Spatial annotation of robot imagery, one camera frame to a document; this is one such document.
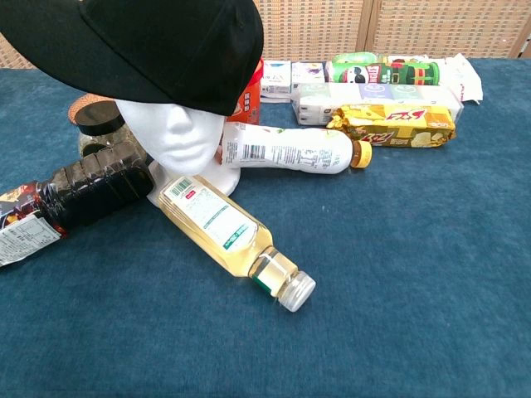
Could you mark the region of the black cap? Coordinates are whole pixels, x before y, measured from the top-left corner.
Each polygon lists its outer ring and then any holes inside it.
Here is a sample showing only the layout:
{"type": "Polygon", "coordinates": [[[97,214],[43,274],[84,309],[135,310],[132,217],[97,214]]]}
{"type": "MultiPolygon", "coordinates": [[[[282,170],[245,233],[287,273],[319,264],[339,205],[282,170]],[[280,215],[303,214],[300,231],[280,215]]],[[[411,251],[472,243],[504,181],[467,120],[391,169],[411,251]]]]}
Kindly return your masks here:
{"type": "Polygon", "coordinates": [[[253,0],[0,0],[0,34],[78,90],[225,116],[264,46],[253,0]]]}

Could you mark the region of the white bottle with yellow cap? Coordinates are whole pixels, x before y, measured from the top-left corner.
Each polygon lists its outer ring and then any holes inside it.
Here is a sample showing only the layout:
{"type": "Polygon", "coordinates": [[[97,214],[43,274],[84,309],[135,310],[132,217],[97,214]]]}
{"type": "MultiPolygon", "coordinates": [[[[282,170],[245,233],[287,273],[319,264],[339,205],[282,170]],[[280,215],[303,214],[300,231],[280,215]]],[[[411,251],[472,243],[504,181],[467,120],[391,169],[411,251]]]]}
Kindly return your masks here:
{"type": "Polygon", "coordinates": [[[373,156],[369,142],[332,129],[281,129],[227,122],[222,133],[222,165],[272,167],[337,174],[348,167],[366,168],[373,156]]]}

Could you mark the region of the pale yellow liquid bottle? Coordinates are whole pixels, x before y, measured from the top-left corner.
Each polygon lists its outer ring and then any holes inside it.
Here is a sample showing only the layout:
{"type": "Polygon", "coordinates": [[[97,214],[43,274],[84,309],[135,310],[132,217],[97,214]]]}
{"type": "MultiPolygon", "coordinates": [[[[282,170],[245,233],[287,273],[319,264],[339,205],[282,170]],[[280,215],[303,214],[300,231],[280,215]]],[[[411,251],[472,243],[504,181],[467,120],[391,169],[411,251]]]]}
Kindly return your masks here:
{"type": "Polygon", "coordinates": [[[229,274],[252,279],[292,313],[312,294],[315,281],[274,247],[266,226],[203,177],[170,182],[158,206],[229,274]]]}

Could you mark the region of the red round canister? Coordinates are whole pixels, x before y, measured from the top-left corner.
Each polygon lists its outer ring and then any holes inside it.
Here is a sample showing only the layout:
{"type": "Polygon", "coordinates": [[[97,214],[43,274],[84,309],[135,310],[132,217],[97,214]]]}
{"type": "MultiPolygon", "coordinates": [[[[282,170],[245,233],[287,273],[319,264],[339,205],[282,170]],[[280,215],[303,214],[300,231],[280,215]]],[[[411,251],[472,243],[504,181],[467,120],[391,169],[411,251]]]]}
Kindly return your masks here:
{"type": "Polygon", "coordinates": [[[244,124],[259,123],[262,77],[263,59],[260,58],[250,81],[238,99],[233,114],[227,117],[227,122],[241,122],[244,124]]]}

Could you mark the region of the white foam mannequin head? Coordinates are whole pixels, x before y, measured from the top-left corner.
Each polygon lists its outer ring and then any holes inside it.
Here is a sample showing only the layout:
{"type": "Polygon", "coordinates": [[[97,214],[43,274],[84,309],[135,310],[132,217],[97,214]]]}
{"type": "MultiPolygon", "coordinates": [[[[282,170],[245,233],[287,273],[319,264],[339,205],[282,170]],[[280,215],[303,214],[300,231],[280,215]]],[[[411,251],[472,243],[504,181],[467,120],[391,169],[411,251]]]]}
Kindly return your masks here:
{"type": "Polygon", "coordinates": [[[117,99],[117,107],[133,136],[153,159],[149,171],[154,188],[149,201],[170,182],[199,175],[225,195],[231,195],[241,172],[216,159],[226,117],[177,104],[148,104],[117,99]]]}

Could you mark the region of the long tissue multipack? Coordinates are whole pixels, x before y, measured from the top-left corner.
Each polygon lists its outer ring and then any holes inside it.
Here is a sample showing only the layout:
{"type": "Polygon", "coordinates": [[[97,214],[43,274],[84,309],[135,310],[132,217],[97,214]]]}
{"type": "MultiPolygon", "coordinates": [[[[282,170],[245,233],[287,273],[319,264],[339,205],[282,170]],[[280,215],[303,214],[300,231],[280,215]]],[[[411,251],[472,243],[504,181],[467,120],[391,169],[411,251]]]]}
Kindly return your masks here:
{"type": "Polygon", "coordinates": [[[462,103],[443,86],[330,82],[301,84],[292,94],[292,105],[300,125],[324,126],[332,113],[346,104],[440,105],[448,108],[455,121],[463,110],[462,103]]]}

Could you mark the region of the small white blue carton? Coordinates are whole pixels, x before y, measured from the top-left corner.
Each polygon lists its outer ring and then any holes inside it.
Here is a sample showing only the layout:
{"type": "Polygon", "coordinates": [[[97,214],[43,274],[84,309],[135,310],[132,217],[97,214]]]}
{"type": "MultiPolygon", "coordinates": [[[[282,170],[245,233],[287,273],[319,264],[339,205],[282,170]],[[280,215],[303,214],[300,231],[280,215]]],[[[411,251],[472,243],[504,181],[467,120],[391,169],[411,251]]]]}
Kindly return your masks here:
{"type": "Polygon", "coordinates": [[[264,61],[261,92],[264,95],[288,95],[291,92],[290,61],[264,61]]]}

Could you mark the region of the small white purple carton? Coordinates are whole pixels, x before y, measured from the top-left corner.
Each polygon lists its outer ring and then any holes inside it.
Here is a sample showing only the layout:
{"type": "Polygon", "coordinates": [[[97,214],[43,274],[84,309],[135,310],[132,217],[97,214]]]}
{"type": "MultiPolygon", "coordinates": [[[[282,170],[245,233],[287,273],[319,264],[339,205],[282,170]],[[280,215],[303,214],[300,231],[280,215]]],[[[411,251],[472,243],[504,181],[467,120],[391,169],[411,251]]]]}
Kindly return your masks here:
{"type": "Polygon", "coordinates": [[[297,88],[300,84],[324,83],[324,67],[322,62],[292,62],[291,85],[297,88]]]}

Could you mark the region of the blue tablecloth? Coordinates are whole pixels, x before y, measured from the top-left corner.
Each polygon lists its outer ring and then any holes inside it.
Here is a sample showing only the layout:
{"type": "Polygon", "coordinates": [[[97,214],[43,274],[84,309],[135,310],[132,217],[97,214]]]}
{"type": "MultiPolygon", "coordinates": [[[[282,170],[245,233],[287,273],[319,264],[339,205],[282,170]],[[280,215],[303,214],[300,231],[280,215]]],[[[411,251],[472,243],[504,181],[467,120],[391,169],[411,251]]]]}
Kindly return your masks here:
{"type": "Polygon", "coordinates": [[[297,312],[147,200],[0,268],[0,398],[531,398],[531,59],[473,65],[444,146],[242,171],[297,312]]]}

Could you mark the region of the gold biscuit package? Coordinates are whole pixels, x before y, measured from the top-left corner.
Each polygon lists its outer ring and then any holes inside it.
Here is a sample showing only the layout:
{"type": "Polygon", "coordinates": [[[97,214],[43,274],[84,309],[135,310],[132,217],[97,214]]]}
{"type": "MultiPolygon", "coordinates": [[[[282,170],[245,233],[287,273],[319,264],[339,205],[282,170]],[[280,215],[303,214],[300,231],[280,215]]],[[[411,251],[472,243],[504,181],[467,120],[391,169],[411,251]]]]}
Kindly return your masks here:
{"type": "Polygon", "coordinates": [[[346,104],[337,108],[329,129],[373,146],[435,148],[456,138],[448,108],[416,104],[346,104]]]}

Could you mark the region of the dark drink bottle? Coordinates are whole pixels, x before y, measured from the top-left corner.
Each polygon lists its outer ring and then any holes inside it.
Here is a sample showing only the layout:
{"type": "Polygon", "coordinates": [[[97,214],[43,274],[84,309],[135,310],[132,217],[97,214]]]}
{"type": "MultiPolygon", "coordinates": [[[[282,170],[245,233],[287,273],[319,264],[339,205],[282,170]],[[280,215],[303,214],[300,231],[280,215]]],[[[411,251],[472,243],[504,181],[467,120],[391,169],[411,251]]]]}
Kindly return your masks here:
{"type": "Polygon", "coordinates": [[[0,195],[0,267],[146,197],[154,181],[128,142],[103,148],[0,195]]]}

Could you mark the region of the large green Pringles can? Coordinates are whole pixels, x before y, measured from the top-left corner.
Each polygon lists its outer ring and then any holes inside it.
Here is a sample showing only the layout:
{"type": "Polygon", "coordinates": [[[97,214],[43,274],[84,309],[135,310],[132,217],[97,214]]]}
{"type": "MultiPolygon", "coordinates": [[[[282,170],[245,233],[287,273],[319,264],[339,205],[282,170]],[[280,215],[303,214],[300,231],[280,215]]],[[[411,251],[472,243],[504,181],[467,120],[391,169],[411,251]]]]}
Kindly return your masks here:
{"type": "Polygon", "coordinates": [[[393,61],[353,64],[339,73],[339,83],[384,85],[439,85],[440,70],[434,62],[393,61]]]}

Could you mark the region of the glass jar with black lid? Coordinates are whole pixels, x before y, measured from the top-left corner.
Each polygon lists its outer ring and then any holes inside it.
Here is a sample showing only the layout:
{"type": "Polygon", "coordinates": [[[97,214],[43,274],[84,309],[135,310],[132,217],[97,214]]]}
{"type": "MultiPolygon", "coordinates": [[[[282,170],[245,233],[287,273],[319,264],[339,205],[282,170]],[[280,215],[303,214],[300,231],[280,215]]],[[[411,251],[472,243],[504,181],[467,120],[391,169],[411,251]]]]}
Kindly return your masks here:
{"type": "Polygon", "coordinates": [[[120,142],[131,142],[136,152],[146,161],[148,156],[125,123],[113,100],[87,104],[74,117],[79,134],[79,152],[83,158],[120,142]]]}

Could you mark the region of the white box with apple print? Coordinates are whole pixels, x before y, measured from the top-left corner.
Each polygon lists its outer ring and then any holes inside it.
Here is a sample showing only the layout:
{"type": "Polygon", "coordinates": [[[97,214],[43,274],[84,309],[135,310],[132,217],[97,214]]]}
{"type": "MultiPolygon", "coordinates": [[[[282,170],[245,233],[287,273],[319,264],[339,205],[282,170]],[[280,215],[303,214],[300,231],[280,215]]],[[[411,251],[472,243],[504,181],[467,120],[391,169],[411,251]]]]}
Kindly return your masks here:
{"type": "Polygon", "coordinates": [[[433,58],[428,55],[388,55],[388,62],[421,62],[421,63],[430,63],[430,62],[439,62],[441,58],[433,58]]]}

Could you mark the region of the woven folding screen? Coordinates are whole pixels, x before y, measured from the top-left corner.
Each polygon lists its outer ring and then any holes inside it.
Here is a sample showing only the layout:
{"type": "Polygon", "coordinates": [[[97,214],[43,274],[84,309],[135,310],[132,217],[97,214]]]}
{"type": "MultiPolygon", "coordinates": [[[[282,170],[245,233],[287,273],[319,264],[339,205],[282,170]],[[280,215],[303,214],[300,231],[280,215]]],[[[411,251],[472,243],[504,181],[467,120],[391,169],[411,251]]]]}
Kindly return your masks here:
{"type": "MultiPolygon", "coordinates": [[[[263,60],[338,54],[514,57],[531,35],[531,0],[253,0],[263,60]]],[[[37,68],[0,34],[0,68],[37,68]]]]}

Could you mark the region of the white pink wipes package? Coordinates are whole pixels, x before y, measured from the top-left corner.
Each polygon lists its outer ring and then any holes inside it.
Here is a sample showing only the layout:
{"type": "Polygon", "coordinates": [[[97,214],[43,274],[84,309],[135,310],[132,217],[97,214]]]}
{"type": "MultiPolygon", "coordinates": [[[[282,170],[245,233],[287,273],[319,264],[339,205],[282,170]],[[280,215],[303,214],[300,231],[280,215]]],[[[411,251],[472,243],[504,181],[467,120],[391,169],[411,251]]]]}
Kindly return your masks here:
{"type": "Polygon", "coordinates": [[[460,102],[479,104],[484,99],[482,81],[472,64],[462,55],[436,62],[440,69],[440,85],[448,88],[460,102]]]}

